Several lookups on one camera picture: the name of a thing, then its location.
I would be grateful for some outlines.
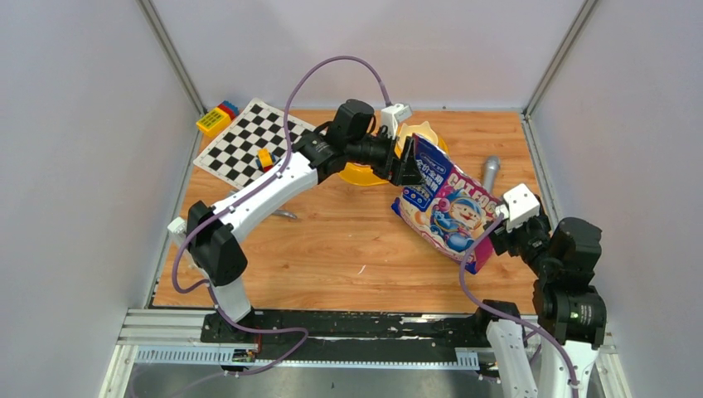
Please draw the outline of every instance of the snack bag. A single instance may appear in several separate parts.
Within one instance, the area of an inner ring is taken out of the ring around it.
[[[418,135],[413,139],[424,184],[403,187],[391,208],[437,250],[460,263],[482,226],[493,220],[499,201],[430,141]],[[476,274],[492,253],[491,242],[484,240],[469,257],[466,270]]]

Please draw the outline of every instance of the gray wall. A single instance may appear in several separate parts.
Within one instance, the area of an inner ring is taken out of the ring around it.
[[[0,395],[96,396],[196,114],[134,1],[5,2],[0,40]]]
[[[522,107],[583,0],[155,0],[203,100],[283,106],[313,65],[369,61],[415,108]],[[358,65],[320,70],[299,107],[381,104]]]
[[[638,397],[700,396],[703,2],[603,0],[536,132],[563,215],[604,230],[595,283]]]

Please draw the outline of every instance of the wooden table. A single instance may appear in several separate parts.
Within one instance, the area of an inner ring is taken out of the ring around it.
[[[333,111],[298,110],[293,115],[319,125]],[[480,179],[486,157],[496,154],[502,166],[494,187],[501,195],[520,182],[538,186],[517,113],[415,112],[409,124],[428,120],[443,137],[451,158]],[[210,139],[204,138],[203,149]],[[231,186],[196,167],[181,216],[202,200],[210,205]],[[390,209],[400,192],[390,184],[356,187],[338,176],[288,202],[284,209],[298,220],[270,216],[242,244],[249,260],[245,287],[256,308],[335,309],[389,312],[471,313],[475,307],[458,285],[458,266],[435,251]],[[202,287],[178,294],[171,285],[176,248],[171,247],[153,300],[156,306],[211,306]],[[178,270],[182,286],[201,279],[185,260]],[[469,288],[480,299],[531,304],[535,277],[518,258],[493,256]]]

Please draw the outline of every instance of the checkerboard pattern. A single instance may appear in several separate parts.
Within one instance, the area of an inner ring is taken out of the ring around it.
[[[295,143],[315,126],[289,116],[288,128]],[[279,159],[284,156],[284,112],[255,98],[228,128],[212,140],[193,164],[234,188],[242,189],[264,174],[256,166],[256,155],[262,148]]]

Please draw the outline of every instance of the silver cylinder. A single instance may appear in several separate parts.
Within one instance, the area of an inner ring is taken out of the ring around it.
[[[481,185],[489,193],[493,192],[493,183],[496,181],[498,170],[501,169],[501,159],[496,155],[491,155],[483,164],[483,181]]]

